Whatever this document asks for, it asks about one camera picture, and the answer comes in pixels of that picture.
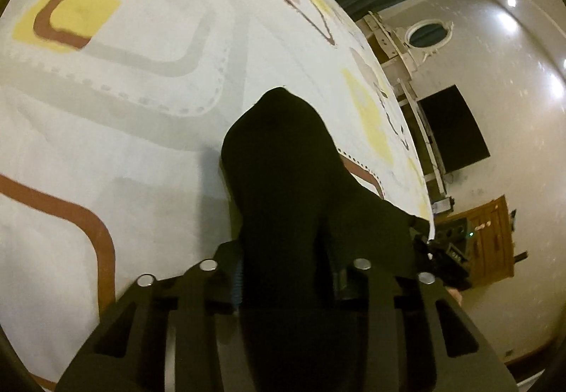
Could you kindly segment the person's right hand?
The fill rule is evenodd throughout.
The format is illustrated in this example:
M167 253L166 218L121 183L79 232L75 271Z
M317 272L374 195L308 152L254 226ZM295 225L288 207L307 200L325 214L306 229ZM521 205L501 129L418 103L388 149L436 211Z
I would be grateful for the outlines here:
M458 305L462 305L462 294L456 288L446 288L447 292L456 300Z

